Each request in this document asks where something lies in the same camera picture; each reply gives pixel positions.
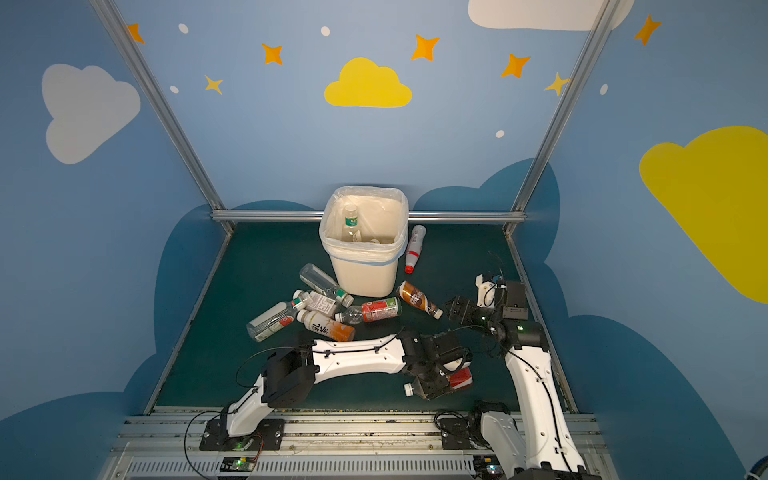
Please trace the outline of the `yellow red label bottle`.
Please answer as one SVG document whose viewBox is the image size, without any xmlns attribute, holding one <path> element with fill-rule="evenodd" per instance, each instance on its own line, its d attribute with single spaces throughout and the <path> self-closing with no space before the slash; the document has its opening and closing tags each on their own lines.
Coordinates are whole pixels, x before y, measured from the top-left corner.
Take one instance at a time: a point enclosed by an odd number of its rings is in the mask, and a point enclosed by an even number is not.
<svg viewBox="0 0 768 480">
<path fill-rule="evenodd" d="M 472 383 L 471 371 L 468 367 L 464 367 L 450 375 L 436 372 L 417 377 L 404 385 L 404 391 L 407 397 L 418 396 L 425 400 L 433 400 L 467 388 Z"/>
</svg>

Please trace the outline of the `orange label bottle white cap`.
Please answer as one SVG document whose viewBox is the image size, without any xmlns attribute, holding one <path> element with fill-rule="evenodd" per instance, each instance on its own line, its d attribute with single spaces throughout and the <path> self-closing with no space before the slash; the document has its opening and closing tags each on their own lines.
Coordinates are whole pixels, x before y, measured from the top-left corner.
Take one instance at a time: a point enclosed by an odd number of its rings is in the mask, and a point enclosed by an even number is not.
<svg viewBox="0 0 768 480">
<path fill-rule="evenodd" d="M 300 310 L 297 314 L 297 320 L 308 330 L 337 342 L 352 341 L 356 333 L 354 327 L 345 325 L 313 310 Z"/>
</svg>

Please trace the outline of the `clear bottle green band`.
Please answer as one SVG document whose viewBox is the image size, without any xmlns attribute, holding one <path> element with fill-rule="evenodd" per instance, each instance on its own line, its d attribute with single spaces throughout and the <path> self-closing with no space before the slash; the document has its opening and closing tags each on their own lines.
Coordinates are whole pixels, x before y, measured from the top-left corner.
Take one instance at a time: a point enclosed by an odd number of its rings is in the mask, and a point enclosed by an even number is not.
<svg viewBox="0 0 768 480">
<path fill-rule="evenodd" d="M 341 239 L 345 242 L 361 242 L 359 226 L 359 209 L 355 204 L 345 204 L 343 207 L 343 225 Z"/>
</svg>

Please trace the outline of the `clear bottle red green label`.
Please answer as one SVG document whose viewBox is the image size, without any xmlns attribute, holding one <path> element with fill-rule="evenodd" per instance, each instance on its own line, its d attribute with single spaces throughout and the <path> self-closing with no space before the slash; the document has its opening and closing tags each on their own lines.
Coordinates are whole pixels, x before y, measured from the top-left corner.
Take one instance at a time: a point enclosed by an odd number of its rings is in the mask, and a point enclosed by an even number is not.
<svg viewBox="0 0 768 480">
<path fill-rule="evenodd" d="M 256 342 L 262 342 L 284 327 L 290 325 L 298 313 L 306 307 L 301 298 L 290 302 L 278 302 L 273 307 L 251 320 L 247 325 L 249 336 Z"/>
</svg>

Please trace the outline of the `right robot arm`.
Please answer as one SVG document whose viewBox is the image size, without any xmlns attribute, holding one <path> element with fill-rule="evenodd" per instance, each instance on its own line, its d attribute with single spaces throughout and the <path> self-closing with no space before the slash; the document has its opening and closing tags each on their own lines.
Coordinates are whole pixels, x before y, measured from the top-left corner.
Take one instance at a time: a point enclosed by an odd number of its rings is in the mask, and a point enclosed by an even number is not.
<svg viewBox="0 0 768 480">
<path fill-rule="evenodd" d="M 447 302 L 445 313 L 449 320 L 491 336 L 513 380 L 523 431 L 501 406 L 489 403 L 477 404 L 470 421 L 506 478 L 594 479 L 567 426 L 543 327 L 535 321 L 507 317 L 502 306 L 479 307 L 462 296 Z"/>
</svg>

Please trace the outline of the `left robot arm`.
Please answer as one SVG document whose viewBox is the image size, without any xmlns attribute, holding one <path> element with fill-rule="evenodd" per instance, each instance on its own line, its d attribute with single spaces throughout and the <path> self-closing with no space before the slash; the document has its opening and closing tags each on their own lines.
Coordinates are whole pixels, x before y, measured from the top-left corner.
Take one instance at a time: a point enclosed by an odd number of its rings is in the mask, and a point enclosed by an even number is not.
<svg viewBox="0 0 768 480">
<path fill-rule="evenodd" d="M 315 385 L 340 377 L 402 374 L 410 379 L 406 396 L 434 400 L 472 383 L 472 360 L 453 331 L 422 335 L 403 330 L 371 340 L 314 340 L 276 348 L 243 396 L 220 413 L 222 438 L 253 434 L 272 411 L 299 404 Z"/>
</svg>

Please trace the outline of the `white plastic trash bin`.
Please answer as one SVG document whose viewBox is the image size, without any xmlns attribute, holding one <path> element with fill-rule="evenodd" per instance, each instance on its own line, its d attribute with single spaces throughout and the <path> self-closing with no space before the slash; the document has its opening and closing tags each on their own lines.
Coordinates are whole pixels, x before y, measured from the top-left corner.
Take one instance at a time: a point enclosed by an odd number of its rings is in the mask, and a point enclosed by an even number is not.
<svg viewBox="0 0 768 480">
<path fill-rule="evenodd" d="M 359 209 L 360 232 L 381 236 L 381 244 L 341 239 L 343 207 L 348 203 Z M 373 186 L 338 188 L 326 204 L 319 236 L 341 288 L 370 298 L 391 294 L 408 240 L 408 223 L 409 202 L 402 191 Z"/>
</svg>

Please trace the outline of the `green lime label bottle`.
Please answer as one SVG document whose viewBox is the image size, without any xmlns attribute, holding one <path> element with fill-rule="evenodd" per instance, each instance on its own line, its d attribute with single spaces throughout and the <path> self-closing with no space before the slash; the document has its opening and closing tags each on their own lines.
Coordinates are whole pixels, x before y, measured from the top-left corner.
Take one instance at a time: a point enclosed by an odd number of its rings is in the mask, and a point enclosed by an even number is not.
<svg viewBox="0 0 768 480">
<path fill-rule="evenodd" d="M 468 367 L 471 364 L 472 359 L 473 359 L 473 356 L 471 353 L 469 353 L 453 361 L 445 363 L 443 367 L 450 374 L 453 374 L 454 372 L 460 371 L 463 368 Z"/>
</svg>

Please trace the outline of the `brown Nescafe coffee bottle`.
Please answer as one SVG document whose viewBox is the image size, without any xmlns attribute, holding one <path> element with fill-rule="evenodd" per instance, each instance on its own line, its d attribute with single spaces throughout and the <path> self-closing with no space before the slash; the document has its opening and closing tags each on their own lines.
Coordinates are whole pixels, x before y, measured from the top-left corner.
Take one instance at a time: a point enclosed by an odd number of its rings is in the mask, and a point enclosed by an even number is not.
<svg viewBox="0 0 768 480">
<path fill-rule="evenodd" d="M 432 318 L 439 320 L 442 317 L 443 310 L 431 302 L 421 290 L 409 282 L 402 282 L 397 289 L 397 293 L 406 304 L 427 313 Z"/>
</svg>

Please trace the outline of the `white bottle red cap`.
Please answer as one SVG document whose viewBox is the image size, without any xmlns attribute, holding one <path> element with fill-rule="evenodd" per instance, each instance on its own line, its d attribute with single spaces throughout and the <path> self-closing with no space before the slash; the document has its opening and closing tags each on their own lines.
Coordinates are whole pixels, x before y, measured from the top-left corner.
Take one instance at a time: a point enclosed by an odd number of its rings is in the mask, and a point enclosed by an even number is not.
<svg viewBox="0 0 768 480">
<path fill-rule="evenodd" d="M 414 272 L 415 266 L 422 253 L 426 233 L 427 229 L 423 225 L 415 225 L 412 229 L 405 255 L 404 271 L 406 274 L 412 274 Z"/>
</svg>

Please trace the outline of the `right controller board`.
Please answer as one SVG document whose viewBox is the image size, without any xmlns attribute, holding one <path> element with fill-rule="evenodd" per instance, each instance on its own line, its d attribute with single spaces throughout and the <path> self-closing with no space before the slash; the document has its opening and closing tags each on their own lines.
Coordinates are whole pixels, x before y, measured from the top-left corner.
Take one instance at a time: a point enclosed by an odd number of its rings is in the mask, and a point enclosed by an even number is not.
<svg viewBox="0 0 768 480">
<path fill-rule="evenodd" d="M 472 461 L 473 479 L 500 480 L 504 478 L 504 470 L 494 455 L 475 455 Z"/>
</svg>

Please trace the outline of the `controller board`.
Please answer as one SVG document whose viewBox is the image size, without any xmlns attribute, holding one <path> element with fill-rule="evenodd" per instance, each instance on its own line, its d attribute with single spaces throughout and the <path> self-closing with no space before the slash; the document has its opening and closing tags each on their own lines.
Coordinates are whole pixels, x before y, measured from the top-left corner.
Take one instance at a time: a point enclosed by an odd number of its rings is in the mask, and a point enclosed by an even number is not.
<svg viewBox="0 0 768 480">
<path fill-rule="evenodd" d="M 256 466 L 255 457 L 225 457 L 220 466 L 221 473 L 251 473 Z"/>
<path fill-rule="evenodd" d="M 494 455 L 475 455 L 472 461 L 473 479 L 500 480 L 504 478 L 504 470 Z"/>
</svg>

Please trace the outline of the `clear empty bottle green cap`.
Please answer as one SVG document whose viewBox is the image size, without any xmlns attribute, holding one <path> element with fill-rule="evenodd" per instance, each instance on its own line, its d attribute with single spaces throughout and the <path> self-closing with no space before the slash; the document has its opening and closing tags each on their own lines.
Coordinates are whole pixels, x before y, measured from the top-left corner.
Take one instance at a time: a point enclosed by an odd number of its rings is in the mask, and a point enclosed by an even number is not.
<svg viewBox="0 0 768 480">
<path fill-rule="evenodd" d="M 334 300 L 345 308 L 350 307 L 354 302 L 354 297 L 343 290 L 336 280 L 312 263 L 302 267 L 299 278 L 313 291 Z"/>
</svg>

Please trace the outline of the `left controller board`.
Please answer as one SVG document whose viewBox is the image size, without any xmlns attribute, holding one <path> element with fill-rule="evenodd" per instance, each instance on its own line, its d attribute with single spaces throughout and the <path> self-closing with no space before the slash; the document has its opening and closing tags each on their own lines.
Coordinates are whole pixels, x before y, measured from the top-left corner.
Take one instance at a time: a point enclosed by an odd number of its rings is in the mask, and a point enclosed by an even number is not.
<svg viewBox="0 0 768 480">
<path fill-rule="evenodd" d="M 255 457 L 225 457 L 220 466 L 221 473 L 251 473 L 256 466 Z"/>
</svg>

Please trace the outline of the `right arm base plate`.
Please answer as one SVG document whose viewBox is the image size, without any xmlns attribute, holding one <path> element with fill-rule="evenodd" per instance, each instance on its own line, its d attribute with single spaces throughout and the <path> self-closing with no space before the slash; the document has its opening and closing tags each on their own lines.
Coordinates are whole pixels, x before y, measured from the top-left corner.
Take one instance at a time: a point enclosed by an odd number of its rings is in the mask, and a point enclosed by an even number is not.
<svg viewBox="0 0 768 480">
<path fill-rule="evenodd" d="M 474 450 L 478 444 L 473 440 L 467 421 L 456 417 L 441 417 L 436 423 L 441 434 L 444 450 Z"/>
</svg>

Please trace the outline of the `aluminium rail frame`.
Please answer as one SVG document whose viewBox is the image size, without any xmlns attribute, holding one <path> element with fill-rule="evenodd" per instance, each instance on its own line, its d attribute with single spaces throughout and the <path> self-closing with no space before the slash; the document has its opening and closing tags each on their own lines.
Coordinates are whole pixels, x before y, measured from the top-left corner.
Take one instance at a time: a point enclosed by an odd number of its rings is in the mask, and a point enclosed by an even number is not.
<svg viewBox="0 0 768 480">
<path fill-rule="evenodd" d="M 159 407 L 125 420 L 102 479 L 475 479 L 481 451 L 446 450 L 427 411 L 275 411 L 279 447 L 233 470 L 238 452 L 201 451 L 210 409 Z"/>
</svg>

